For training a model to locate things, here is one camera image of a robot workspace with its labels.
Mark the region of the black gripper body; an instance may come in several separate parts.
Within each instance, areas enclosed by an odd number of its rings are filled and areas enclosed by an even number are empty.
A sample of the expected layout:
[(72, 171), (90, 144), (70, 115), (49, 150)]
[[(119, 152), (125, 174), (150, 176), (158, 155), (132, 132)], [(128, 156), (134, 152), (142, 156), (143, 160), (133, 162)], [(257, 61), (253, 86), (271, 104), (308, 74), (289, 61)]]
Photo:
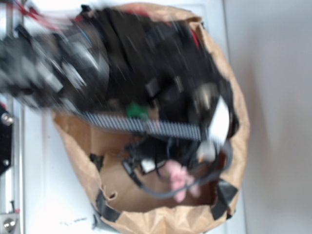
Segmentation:
[(185, 155), (215, 156), (234, 117), (230, 83), (186, 20), (109, 14), (107, 52), (112, 111), (157, 110), (156, 137), (181, 141)]

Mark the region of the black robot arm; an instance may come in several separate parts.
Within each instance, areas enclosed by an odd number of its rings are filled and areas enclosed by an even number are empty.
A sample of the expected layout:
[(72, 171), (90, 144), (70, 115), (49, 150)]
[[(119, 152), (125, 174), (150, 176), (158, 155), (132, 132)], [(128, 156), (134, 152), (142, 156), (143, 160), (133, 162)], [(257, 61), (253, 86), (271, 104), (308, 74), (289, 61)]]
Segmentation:
[(137, 137), (134, 159), (200, 158), (233, 150), (234, 95), (196, 16), (84, 10), (64, 28), (0, 42), (0, 91), (35, 109), (63, 110)]

